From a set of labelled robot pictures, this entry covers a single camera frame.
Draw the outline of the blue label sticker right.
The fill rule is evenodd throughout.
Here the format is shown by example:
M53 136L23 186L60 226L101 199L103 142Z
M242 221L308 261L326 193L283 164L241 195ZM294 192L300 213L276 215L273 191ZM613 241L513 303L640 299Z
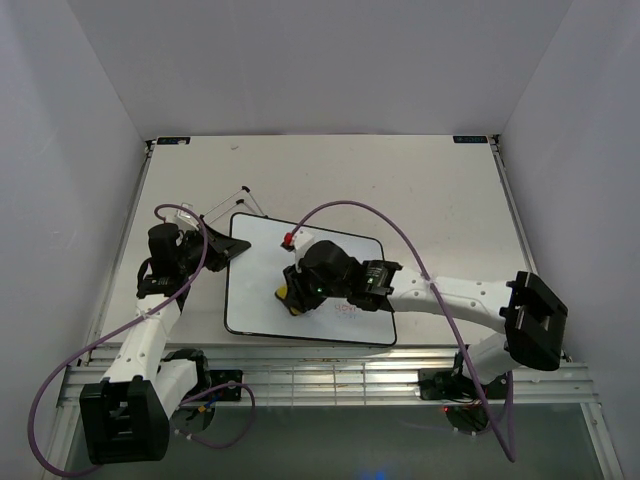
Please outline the blue label sticker right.
M484 135L454 135L455 144L488 144L488 138Z

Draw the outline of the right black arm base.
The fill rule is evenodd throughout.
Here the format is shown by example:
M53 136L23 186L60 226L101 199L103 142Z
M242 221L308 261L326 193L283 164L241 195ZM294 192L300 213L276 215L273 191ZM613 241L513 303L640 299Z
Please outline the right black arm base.
M422 400L472 402L480 399L472 380L454 369L419 369L417 385L419 397ZM482 384L481 387L487 399L505 399L508 389L507 375L498 376L490 383Z

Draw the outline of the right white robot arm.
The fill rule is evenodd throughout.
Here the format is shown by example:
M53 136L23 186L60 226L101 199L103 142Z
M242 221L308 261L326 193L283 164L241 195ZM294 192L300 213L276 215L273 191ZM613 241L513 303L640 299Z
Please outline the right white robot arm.
M517 367L556 371L563 356L568 308L535 273L517 272L505 282L424 274L384 260L359 261L329 240L287 235L283 249L294 262L283 271L275 295L293 316L343 299L362 311L441 314L492 330L459 351L451 375L454 390L474 397Z

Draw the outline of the white dry-erase whiteboard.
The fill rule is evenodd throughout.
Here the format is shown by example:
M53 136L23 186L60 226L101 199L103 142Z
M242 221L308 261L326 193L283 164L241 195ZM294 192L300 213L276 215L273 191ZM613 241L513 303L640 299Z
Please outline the white dry-erase whiteboard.
M276 299L283 270L294 263L294 255L281 247L294 227L293 222L247 213L231 217L231 236L251 247L227 268L226 329L235 335L393 346L397 332L389 312L365 312L343 299L328 299L316 310L293 316Z

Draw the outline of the aluminium rail frame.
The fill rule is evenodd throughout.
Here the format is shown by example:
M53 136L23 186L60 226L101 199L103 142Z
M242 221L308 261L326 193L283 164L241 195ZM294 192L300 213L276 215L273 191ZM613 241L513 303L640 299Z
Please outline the aluminium rail frame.
M354 199L394 219L432 272L506 278L534 265L496 140L449 135L196 136L148 151L94 334L112 332L131 301L152 209L174 197L206 212L246 185L266 218L296 220L316 205ZM264 408L417 406L419 369L453 359L444 320L407 315L392 347L236 336L223 325L224 282L195 285L172 345L198 346L217 367L244 371Z

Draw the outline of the blue label sticker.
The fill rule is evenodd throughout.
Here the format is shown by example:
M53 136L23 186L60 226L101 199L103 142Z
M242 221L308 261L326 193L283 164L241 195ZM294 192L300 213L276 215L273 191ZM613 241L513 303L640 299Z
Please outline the blue label sticker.
M157 146L180 146L180 145L189 145L191 142L191 138L189 136L182 137L158 137L156 140Z
M455 144L488 144L488 138L484 135L454 135Z

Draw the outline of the blue label sticker left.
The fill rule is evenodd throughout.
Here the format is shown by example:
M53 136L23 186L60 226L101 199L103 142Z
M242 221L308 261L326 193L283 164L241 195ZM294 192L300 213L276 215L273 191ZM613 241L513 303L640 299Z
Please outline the blue label sticker left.
M189 145L191 142L191 138L189 136L182 137L158 137L156 140L157 146L180 146L180 145Z

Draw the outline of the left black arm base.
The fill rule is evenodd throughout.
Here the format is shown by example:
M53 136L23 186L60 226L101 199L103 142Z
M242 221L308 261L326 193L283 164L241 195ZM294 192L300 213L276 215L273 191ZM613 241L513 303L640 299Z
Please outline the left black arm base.
M182 404L203 402L213 404L217 402L239 402L242 399L243 389L240 384L243 381L244 372L240 369L209 371L210 389L199 390L188 394Z

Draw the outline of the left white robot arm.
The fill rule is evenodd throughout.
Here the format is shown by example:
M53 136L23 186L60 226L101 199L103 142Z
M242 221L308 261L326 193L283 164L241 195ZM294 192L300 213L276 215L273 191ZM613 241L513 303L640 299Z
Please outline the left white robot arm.
M181 401L212 387L202 351L164 351L198 271L224 270L250 242L213 230L188 213L148 231L150 255L137 275L135 315L113 363L83 387L79 404L94 465L157 461L167 451L170 418Z

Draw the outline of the yellow whiteboard eraser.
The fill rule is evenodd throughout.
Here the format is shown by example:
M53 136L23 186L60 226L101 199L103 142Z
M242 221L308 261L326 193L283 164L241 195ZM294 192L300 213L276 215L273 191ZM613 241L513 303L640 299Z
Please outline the yellow whiteboard eraser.
M290 315L299 316L305 312L303 306L299 302L296 291L290 289L287 285L280 286L274 292L274 295Z

